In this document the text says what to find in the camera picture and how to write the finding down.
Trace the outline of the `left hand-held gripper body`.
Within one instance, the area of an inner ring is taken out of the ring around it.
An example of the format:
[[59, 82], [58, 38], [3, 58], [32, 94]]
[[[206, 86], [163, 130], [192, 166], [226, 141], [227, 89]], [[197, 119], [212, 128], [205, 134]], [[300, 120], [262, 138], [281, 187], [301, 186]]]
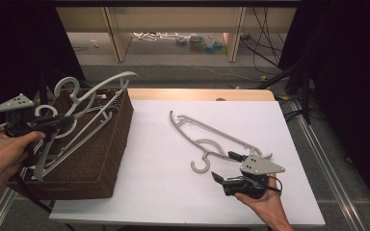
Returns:
[[51, 110], [49, 105], [36, 105], [23, 93], [0, 104], [0, 114], [5, 114], [5, 121], [0, 124], [8, 137], [21, 137], [33, 131], [42, 132], [52, 124], [51, 117], [44, 117], [41, 111]]

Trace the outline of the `dark curtain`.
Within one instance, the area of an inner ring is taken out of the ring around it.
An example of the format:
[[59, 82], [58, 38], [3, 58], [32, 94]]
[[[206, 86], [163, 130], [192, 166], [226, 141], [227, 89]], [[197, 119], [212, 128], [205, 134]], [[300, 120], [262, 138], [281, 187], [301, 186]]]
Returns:
[[38, 0], [0, 0], [0, 103], [83, 71], [55, 7]]
[[300, 0], [279, 63], [302, 55], [323, 16], [331, 25], [312, 49], [310, 78], [320, 106], [370, 190], [370, 0]]

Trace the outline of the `white table sheet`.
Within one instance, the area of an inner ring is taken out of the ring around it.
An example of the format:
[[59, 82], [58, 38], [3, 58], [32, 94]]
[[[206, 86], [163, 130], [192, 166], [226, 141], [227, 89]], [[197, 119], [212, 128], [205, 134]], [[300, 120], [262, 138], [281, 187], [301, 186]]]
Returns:
[[[136, 100], [128, 143], [119, 167], [114, 194], [108, 199], [69, 200], [55, 204], [51, 218], [62, 222], [254, 226], [260, 219], [245, 205], [224, 193], [211, 172], [222, 177], [239, 175], [239, 163], [210, 156], [205, 173], [191, 169], [205, 163], [202, 150], [172, 125], [185, 115], [230, 136], [272, 153], [285, 168], [278, 175], [282, 203], [291, 224], [317, 227], [325, 221], [304, 172], [280, 106], [276, 101]], [[242, 155], [249, 150], [202, 128], [184, 124], [192, 139], [217, 141], [225, 151]]]

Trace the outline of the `metal floor rail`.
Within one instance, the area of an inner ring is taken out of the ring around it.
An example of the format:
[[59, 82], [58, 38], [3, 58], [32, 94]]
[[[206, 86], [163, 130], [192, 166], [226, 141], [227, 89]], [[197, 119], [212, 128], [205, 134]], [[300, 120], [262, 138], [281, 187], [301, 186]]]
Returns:
[[359, 212], [357, 211], [356, 206], [352, 202], [351, 198], [344, 189], [340, 179], [338, 178], [337, 173], [335, 172], [328, 156], [319, 142], [314, 130], [306, 122], [304, 118], [304, 113], [298, 113], [298, 110], [302, 110], [297, 99], [293, 99], [291, 103], [291, 108], [297, 112], [297, 118], [299, 124], [304, 132], [304, 135], [312, 149], [315, 159], [323, 171], [323, 174], [326, 178], [326, 181], [329, 184], [330, 190], [337, 202], [344, 218], [346, 219], [350, 229], [352, 231], [366, 231], [366, 226], [360, 218]]
[[13, 201], [16, 197], [16, 192], [10, 188], [6, 188], [3, 196], [0, 199], [0, 227], [10, 211]]

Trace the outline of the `brown wicker basket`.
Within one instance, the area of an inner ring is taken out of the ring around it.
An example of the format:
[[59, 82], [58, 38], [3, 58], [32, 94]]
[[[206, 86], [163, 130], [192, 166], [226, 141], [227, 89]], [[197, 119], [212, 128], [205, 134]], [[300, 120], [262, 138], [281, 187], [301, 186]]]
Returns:
[[61, 153], [66, 158], [42, 181], [34, 179], [29, 169], [24, 174], [24, 186], [11, 179], [8, 187], [22, 195], [31, 193], [40, 200], [111, 197], [134, 112], [129, 94], [116, 92], [98, 90], [92, 110], [78, 118], [72, 133], [54, 140], [48, 161], [53, 162]]

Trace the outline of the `grey plastic clothes hanger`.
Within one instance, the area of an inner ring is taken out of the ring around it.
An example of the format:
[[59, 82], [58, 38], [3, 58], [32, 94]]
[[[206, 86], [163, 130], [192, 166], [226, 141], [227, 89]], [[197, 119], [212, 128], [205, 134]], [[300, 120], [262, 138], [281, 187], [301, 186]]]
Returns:
[[[104, 125], [106, 125], [112, 118], [113, 113], [109, 111], [109, 105], [91, 107], [88, 106], [85, 110], [73, 115], [69, 110], [65, 115], [59, 115], [58, 111], [49, 105], [40, 105], [35, 109], [35, 115], [39, 116], [42, 109], [48, 109], [52, 112], [50, 119], [55, 118], [71, 118], [72, 122], [69, 129], [60, 133], [61, 129], [54, 127], [54, 132], [47, 135], [47, 141], [39, 141], [32, 149], [32, 154], [37, 159], [31, 163], [31, 168], [34, 170], [33, 179], [43, 181], [43, 177], [63, 162], [69, 155], [76, 151], [81, 145], [88, 141], [95, 135]], [[96, 115], [73, 137], [73, 139], [56, 155], [50, 155], [49, 151], [55, 140], [65, 138], [70, 135], [76, 128], [78, 119], [86, 113], [96, 112]]]
[[[121, 96], [123, 93], [126, 92], [127, 87], [129, 85], [129, 80], [125, 79], [128, 76], [136, 76], [136, 73], [132, 71], [125, 71], [115, 76], [112, 76], [101, 83], [97, 84], [90, 90], [88, 90], [84, 95], [78, 96], [78, 92], [80, 90], [80, 83], [74, 77], [65, 77], [60, 80], [54, 91], [53, 94], [56, 98], [61, 96], [61, 91], [63, 85], [70, 83], [73, 85], [73, 92], [68, 96], [72, 101], [72, 104], [68, 111], [66, 112], [66, 116], [71, 116], [72, 123], [70, 128], [65, 131], [64, 133], [60, 133], [61, 128], [56, 128], [55, 133], [49, 136], [48, 142], [40, 142], [40, 145], [44, 146], [44, 149], [41, 152], [40, 158], [38, 159], [37, 163], [35, 164], [34, 168], [34, 178], [38, 181], [43, 181], [43, 177], [47, 175], [50, 171], [52, 171], [56, 166], [58, 166], [61, 162], [63, 162], [69, 155], [71, 155], [75, 150], [77, 150], [81, 145], [83, 145], [86, 141], [88, 141], [96, 132], [98, 132], [111, 118], [112, 114], [106, 114], [106, 111], [112, 106], [113, 102]], [[97, 106], [92, 107], [94, 100], [96, 99], [96, 92], [100, 90], [102, 87], [106, 86], [107, 84], [119, 80], [119, 90], [115, 92], [113, 97], [107, 101], [104, 106]], [[75, 127], [77, 126], [78, 119], [85, 115], [87, 112], [94, 112], [97, 111], [97, 114], [80, 130], [80, 132], [73, 137], [73, 139], [61, 149], [61, 151], [56, 155], [55, 159], [51, 160], [50, 162], [47, 161], [50, 148], [55, 140], [62, 139], [68, 135], [70, 135]], [[90, 133], [77, 142], [74, 146], [72, 146], [81, 136], [83, 133], [89, 130], [89, 127], [96, 121], [99, 116], [103, 116], [104, 119], [100, 121], [100, 124], [95, 127]]]
[[259, 157], [261, 157], [262, 159], [265, 159], [265, 160], [271, 160], [272, 157], [273, 157], [273, 154], [270, 153], [270, 154], [267, 154], [267, 155], [264, 155], [262, 153], [262, 151], [252, 145], [252, 144], [249, 144], [245, 141], [241, 141], [233, 136], [230, 136], [229, 134], [223, 132], [223, 131], [220, 131], [208, 124], [205, 124], [199, 120], [196, 120], [190, 116], [187, 116], [187, 115], [177, 115], [177, 116], [174, 116], [173, 115], [173, 111], [170, 111], [170, 121], [172, 123], [172, 125], [174, 126], [174, 128], [187, 140], [189, 141], [190, 143], [192, 143], [194, 146], [196, 146], [197, 148], [199, 148], [200, 150], [203, 151], [203, 154], [201, 156], [201, 159], [203, 160], [203, 162], [205, 163], [205, 166], [203, 168], [198, 168], [196, 166], [196, 163], [194, 161], [191, 162], [191, 169], [193, 172], [196, 172], [196, 173], [205, 173], [209, 170], [211, 164], [210, 164], [210, 160], [209, 160], [209, 157], [210, 156], [215, 156], [217, 158], [221, 158], [221, 159], [224, 159], [224, 160], [227, 160], [227, 161], [231, 161], [231, 162], [234, 162], [234, 159], [230, 158], [228, 154], [225, 153], [225, 150], [222, 148], [222, 146], [217, 142], [217, 141], [214, 141], [212, 139], [207, 139], [207, 138], [201, 138], [201, 139], [192, 139], [189, 135], [186, 134], [186, 132], [183, 130], [182, 126], [184, 124], [191, 124], [191, 125], [196, 125], [200, 128], [202, 128], [203, 130], [205, 131], [209, 131], [209, 132], [212, 132], [216, 135], [219, 135], [220, 137], [222, 138], [225, 138], [225, 139], [228, 139], [229, 141], [232, 141], [232, 142], [235, 142], [237, 144], [240, 144], [242, 145], [244, 148], [247, 148], [249, 150], [249, 152], [251, 154], [255, 154], [255, 155], [258, 155]]

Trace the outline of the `person's right hand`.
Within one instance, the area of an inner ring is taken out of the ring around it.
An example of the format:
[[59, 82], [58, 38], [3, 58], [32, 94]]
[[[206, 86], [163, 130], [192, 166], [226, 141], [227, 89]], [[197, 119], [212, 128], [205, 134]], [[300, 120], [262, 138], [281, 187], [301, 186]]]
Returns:
[[266, 191], [259, 199], [253, 199], [240, 192], [236, 193], [234, 196], [240, 202], [251, 208], [266, 224], [268, 222], [276, 222], [277, 220], [288, 221], [278, 192]]

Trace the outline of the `person's left hand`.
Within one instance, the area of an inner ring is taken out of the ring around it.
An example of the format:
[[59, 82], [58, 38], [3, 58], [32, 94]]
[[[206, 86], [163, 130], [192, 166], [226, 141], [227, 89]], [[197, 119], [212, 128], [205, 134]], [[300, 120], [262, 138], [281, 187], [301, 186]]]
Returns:
[[21, 162], [27, 157], [25, 148], [44, 138], [42, 132], [31, 132], [18, 138], [10, 138], [0, 132], [0, 199], [8, 180], [17, 173]]

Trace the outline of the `colourful toys on floor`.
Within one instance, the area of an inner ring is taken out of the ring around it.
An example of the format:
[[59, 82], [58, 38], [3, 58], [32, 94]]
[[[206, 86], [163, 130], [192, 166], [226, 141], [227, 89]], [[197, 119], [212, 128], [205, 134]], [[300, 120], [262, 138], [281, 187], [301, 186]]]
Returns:
[[175, 44], [179, 47], [188, 46], [191, 51], [203, 52], [205, 54], [227, 53], [227, 49], [221, 43], [211, 37], [190, 35], [188, 37], [179, 36], [175, 39]]

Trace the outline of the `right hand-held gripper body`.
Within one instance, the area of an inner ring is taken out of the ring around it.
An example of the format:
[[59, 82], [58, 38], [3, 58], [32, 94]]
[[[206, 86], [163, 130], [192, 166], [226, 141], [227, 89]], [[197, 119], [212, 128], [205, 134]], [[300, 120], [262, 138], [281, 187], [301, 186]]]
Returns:
[[284, 172], [284, 167], [257, 155], [247, 156], [246, 160], [240, 163], [241, 176], [227, 178], [222, 184], [225, 195], [243, 193], [251, 198], [261, 198], [266, 191], [280, 193], [278, 188], [269, 186], [269, 179], [271, 173]]

